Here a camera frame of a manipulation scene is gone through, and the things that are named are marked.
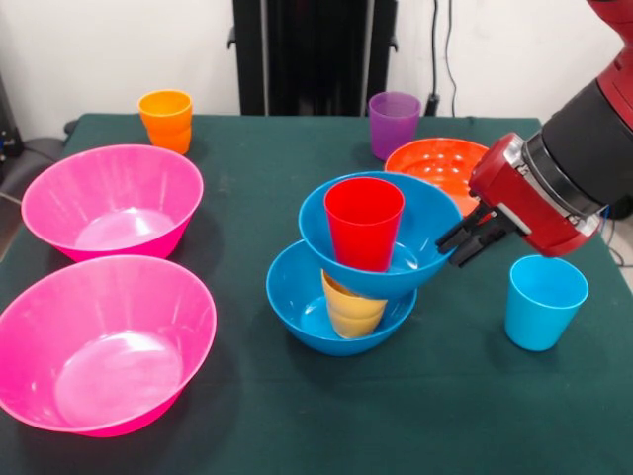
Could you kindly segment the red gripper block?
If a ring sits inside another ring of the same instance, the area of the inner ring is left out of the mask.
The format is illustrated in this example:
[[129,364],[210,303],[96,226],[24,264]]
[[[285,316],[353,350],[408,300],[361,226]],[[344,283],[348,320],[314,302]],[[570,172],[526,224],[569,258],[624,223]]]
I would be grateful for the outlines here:
[[435,242],[438,250],[455,248],[449,263],[457,267],[513,233],[540,254],[560,257],[587,243],[601,225],[599,214],[583,216],[553,198],[530,168],[526,141],[515,133],[490,147],[469,186],[480,203]]

